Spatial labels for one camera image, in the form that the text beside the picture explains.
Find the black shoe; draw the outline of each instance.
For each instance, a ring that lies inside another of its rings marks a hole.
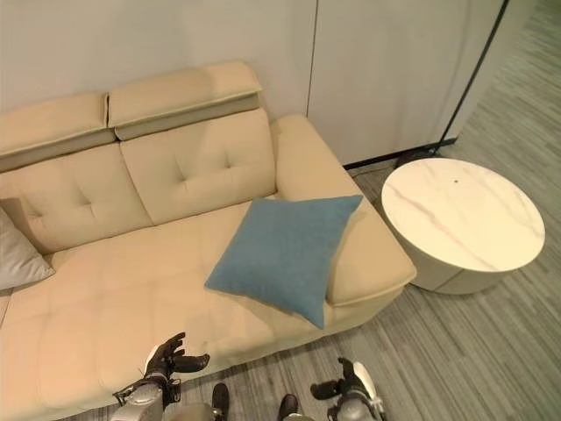
[[[217,416],[217,421],[228,420],[228,411],[230,410],[230,393],[224,383],[218,383],[212,389],[212,407],[222,412],[222,414]]]
[[[290,414],[298,412],[298,398],[294,395],[285,395],[280,402],[279,415],[277,421],[282,421]]]

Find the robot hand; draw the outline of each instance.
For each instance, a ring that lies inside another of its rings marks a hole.
[[[194,373],[207,367],[210,360],[207,353],[198,357],[185,357],[185,350],[177,349],[183,345],[184,338],[185,332],[178,333],[153,351],[146,363],[145,378],[160,373],[169,379],[172,373]]]

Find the beige leather sofa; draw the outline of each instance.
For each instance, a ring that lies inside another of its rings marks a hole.
[[[269,124],[259,91],[230,62],[1,117],[0,205],[56,270],[0,293],[3,419],[114,403],[177,332],[210,354],[206,375],[349,329],[415,276],[363,200],[333,261],[325,329],[203,287],[252,198],[359,193],[306,118]]]

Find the white marble tabletop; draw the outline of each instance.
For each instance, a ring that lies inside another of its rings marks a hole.
[[[501,272],[531,262],[545,239],[536,206],[512,182],[469,162],[430,158],[397,168],[382,189],[394,228],[451,265]]]

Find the sofa headrest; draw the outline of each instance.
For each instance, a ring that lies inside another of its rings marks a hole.
[[[121,140],[259,107],[261,86],[241,61],[187,68],[110,92],[109,127]]]
[[[107,93],[64,96],[0,116],[0,172],[115,140]]]

